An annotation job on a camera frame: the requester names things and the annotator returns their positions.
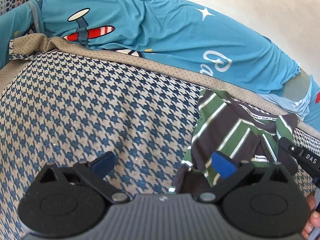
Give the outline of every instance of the striped polo shirt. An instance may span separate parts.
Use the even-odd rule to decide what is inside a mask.
[[[257,167],[268,167],[280,158],[291,174],[298,171],[293,158],[289,155],[278,156],[277,143],[281,137],[293,142],[292,133],[299,121],[296,114],[264,114],[233,99],[224,90],[207,89],[200,92],[198,110],[200,118],[170,192],[201,193],[200,185],[194,190],[190,184],[199,184],[204,180],[208,186],[214,186],[220,179],[211,165],[211,156],[215,151],[237,162],[251,161]]]

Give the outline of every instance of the houndstooth fabric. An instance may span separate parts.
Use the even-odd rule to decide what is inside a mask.
[[[0,239],[20,239],[17,206],[46,162],[117,155],[108,181],[131,195],[166,193],[199,118],[201,86],[129,65],[39,53],[0,97]],[[296,129],[299,145],[320,142]],[[310,179],[299,172],[304,192]]]

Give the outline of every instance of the human hand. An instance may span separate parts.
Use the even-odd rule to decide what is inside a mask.
[[[314,192],[311,192],[308,197],[307,197],[307,201],[309,203],[309,207],[310,210],[314,210],[316,208],[316,199],[314,197]],[[320,227],[320,213],[318,213],[317,211],[314,211],[311,213],[310,218],[306,224],[306,226],[304,227],[304,230],[302,232],[302,236],[305,239],[309,238],[309,233],[311,232],[311,230],[313,228],[319,228]]]

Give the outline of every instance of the white wall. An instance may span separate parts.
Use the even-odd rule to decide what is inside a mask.
[[[320,0],[190,0],[269,37],[320,84]]]

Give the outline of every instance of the light blue fabric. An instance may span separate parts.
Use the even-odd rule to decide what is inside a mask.
[[[296,113],[300,116],[300,119],[304,121],[305,117],[310,113],[309,103],[311,99],[311,90],[312,83],[310,82],[310,86],[306,96],[298,102],[291,101],[287,98],[280,97],[275,94],[259,94],[265,100],[274,103],[289,113]]]
[[[139,51],[147,59],[257,93],[278,91],[300,72],[268,38],[186,0],[39,0],[39,7],[49,37],[73,34],[78,36],[74,42],[89,49]],[[70,19],[83,9],[82,18]],[[108,34],[87,38],[88,30],[104,26],[109,26]]]
[[[310,75],[311,80],[311,100],[309,103],[310,113],[305,117],[304,122],[320,131],[320,102],[317,100],[317,95],[320,93],[319,85],[314,81],[313,76]]]
[[[0,69],[9,62],[9,41],[24,35],[32,23],[29,2],[0,16]]]

